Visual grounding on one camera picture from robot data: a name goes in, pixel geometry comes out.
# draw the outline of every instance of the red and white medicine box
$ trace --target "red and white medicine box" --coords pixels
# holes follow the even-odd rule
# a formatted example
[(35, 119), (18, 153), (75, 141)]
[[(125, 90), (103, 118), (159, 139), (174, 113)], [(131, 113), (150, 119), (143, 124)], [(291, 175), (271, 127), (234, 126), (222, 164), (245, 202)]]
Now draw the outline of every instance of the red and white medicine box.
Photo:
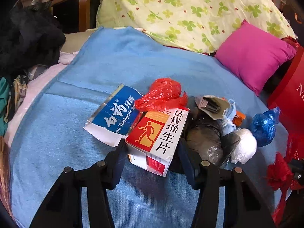
[(126, 138), (130, 162), (165, 177), (188, 112), (186, 107), (147, 112)]

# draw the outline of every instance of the pink pillow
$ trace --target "pink pillow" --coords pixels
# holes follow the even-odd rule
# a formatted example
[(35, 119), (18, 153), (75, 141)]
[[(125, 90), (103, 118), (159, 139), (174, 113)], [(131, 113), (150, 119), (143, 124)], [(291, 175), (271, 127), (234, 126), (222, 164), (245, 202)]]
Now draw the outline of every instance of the pink pillow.
[(244, 20), (222, 43), (215, 58), (258, 96), (278, 67), (295, 54), (291, 45)]

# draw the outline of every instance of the floral sheet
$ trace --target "floral sheet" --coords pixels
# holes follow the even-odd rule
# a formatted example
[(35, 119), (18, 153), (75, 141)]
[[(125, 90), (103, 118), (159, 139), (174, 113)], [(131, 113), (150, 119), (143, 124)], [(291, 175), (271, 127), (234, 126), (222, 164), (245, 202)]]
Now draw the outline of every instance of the floral sheet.
[(243, 20), (276, 37), (294, 37), (271, 0), (101, 0), (97, 27), (143, 28), (163, 45), (214, 52)]

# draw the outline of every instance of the running figure illustration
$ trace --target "running figure illustration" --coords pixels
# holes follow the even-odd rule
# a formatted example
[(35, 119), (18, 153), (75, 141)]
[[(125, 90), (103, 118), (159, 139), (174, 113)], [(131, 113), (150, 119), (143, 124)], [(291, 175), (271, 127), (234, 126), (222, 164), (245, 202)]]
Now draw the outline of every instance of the running figure illustration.
[(153, 128), (153, 126), (151, 124), (152, 123), (150, 121), (148, 121), (146, 126), (144, 126), (144, 127), (138, 127), (139, 129), (145, 130), (145, 132), (143, 132), (141, 134), (141, 136), (139, 137), (138, 140), (136, 140), (136, 142), (140, 142), (141, 139), (145, 137), (145, 135), (147, 136), (147, 139), (152, 142), (152, 144), (155, 142), (155, 141), (153, 141), (150, 138), (150, 135), (154, 134), (154, 128)]

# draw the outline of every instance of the black fluffy clothing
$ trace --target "black fluffy clothing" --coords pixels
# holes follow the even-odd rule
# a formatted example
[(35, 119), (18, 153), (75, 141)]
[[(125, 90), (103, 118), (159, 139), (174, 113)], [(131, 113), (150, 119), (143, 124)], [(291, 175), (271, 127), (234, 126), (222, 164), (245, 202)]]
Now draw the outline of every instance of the black fluffy clothing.
[(0, 25), (0, 76), (15, 79), (37, 64), (58, 63), (65, 35), (49, 12), (51, 3), (15, 6)]

